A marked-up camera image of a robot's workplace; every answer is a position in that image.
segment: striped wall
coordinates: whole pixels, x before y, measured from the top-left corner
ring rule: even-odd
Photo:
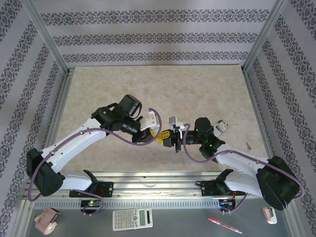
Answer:
[[[0,237],[9,236],[26,181],[26,153],[41,149],[63,75],[18,0],[0,0]]]
[[[306,187],[299,201],[316,236],[316,1],[290,0],[248,72],[275,155]]]
[[[276,0],[37,0],[70,68],[242,64]]]

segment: pen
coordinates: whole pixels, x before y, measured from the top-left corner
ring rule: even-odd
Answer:
[[[225,228],[227,228],[227,229],[230,229],[231,231],[235,231],[235,232],[237,232],[237,233],[239,233],[239,234],[242,234],[241,231],[237,230],[237,229],[234,228],[234,227],[231,227],[231,226],[228,226],[228,225],[226,225],[226,224],[223,224],[223,223],[222,223],[220,220],[218,220],[218,219],[209,218],[208,220],[211,221],[211,222],[213,222],[213,223],[215,223],[215,224],[217,224],[217,225],[220,225],[220,226],[223,226],[223,227],[225,227]]]

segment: marble surface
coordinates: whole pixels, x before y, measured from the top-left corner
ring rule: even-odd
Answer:
[[[119,102],[131,94],[162,117],[162,128],[169,129],[168,118],[177,116],[184,123],[208,117],[220,119],[228,129],[220,138],[240,150],[266,156],[257,120],[246,84],[238,65],[230,66],[124,66],[77,67],[58,130],[59,141],[79,126],[99,107]],[[120,134],[131,140],[128,134]],[[197,159],[204,158],[199,145],[188,146]],[[184,151],[163,147],[158,142],[148,146],[128,145],[114,136],[100,140],[73,158],[68,170],[90,171],[222,171],[226,165],[194,163]]]

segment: yellow object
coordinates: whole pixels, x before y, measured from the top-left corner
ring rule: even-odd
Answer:
[[[156,139],[160,144],[163,145],[163,139],[170,137],[170,131],[161,132],[158,138]]]

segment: calculator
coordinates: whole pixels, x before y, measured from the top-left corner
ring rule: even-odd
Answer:
[[[150,207],[113,212],[113,231],[127,231],[149,227],[153,227],[153,215]]]

